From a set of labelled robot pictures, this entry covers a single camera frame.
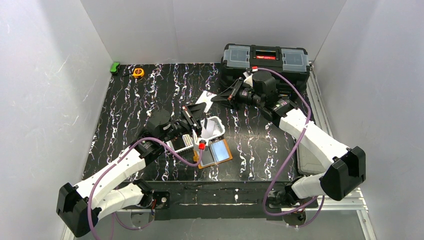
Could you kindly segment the white patterned card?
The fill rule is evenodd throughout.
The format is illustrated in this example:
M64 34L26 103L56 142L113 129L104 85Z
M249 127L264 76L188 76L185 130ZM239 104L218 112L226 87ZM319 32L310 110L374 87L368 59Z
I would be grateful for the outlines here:
M206 103L206 107L203 112L207 113L213 105L212 98L215 96L216 94L204 90L195 103L196 104Z

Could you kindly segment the white plastic basket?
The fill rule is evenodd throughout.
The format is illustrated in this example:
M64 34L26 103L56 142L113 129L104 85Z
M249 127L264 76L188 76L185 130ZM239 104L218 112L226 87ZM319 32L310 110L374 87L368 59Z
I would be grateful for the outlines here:
M183 134L173 139L167 140L165 143L176 153L183 153L190 149L198 151L201 144L204 144L204 151L208 151L212 143L222 137L225 128L222 121L217 116L211 116L203 119L201 122L201 133L193 137L193 133Z

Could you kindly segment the orange leather card holder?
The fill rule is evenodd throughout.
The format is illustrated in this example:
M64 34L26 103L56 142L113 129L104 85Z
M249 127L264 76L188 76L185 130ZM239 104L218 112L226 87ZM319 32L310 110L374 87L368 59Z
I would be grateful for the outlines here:
M221 164L223 162L227 162L233 159L233 156L231 154L229 145L227 143L227 141L225 139L221 139L221 140L216 140L210 143L209 145L209 150L214 158L215 163L211 164L209 166L206 167L201 167L200 163L201 161L199 161L200 159L200 152L199 151L195 151L193 150L194 156L193 156L193 160L197 163L199 162L199 164L197 165L197 167L199 169L204 169L213 165L218 165Z

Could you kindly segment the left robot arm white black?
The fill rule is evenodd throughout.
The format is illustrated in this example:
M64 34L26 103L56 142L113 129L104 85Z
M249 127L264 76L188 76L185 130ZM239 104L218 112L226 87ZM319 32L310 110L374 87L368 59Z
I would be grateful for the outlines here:
M91 177L75 185L64 184L58 192L56 213L77 238L92 233L98 221L126 206L142 205L151 191L139 184L116 187L132 174L143 170L165 151L169 151L188 166L194 166L176 153L166 142L183 135L197 136L202 132L201 120L207 107L205 102L184 105L181 118L171 120L165 109L151 112L136 141L122 154Z

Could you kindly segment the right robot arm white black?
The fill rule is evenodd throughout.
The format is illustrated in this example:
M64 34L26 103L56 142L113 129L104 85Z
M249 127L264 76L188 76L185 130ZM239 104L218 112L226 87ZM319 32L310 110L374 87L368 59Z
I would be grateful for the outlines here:
M237 110L241 105L258 108L266 120L297 138L324 167L324 172L299 177L276 193L275 200L287 204L326 195L341 201L366 180L366 154L358 146L350 148L324 132L289 99L280 96L279 80L269 70L260 68L245 79L214 96L211 101Z

